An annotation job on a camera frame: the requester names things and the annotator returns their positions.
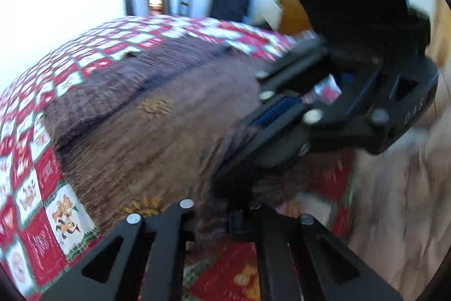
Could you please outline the brown knitted sweater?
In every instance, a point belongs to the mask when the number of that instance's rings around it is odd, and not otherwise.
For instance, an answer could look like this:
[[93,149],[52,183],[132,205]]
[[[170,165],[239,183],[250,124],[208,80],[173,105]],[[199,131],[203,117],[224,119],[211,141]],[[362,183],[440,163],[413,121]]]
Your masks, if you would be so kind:
[[260,101],[262,59],[191,36],[129,53],[55,98],[41,118],[63,176],[101,234],[127,210],[195,202],[196,239],[228,239],[210,191],[229,153],[255,135],[238,123]]

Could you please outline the wooden dresser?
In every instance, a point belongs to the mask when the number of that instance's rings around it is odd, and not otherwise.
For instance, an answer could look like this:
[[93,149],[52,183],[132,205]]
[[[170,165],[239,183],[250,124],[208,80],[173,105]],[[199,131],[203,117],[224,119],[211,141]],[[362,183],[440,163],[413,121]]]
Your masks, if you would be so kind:
[[279,0],[281,17],[277,31],[280,34],[295,35],[312,30],[309,17],[299,0]]

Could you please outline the red patchwork bedspread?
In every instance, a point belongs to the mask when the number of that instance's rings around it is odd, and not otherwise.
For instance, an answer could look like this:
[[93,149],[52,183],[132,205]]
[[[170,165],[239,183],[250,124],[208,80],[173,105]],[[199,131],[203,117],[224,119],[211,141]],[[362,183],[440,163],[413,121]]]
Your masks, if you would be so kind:
[[291,36],[238,22],[127,16],[49,52],[1,94],[1,268],[26,300],[39,300],[100,237],[63,178],[41,124],[43,108],[126,53],[185,34],[266,60],[294,43]]

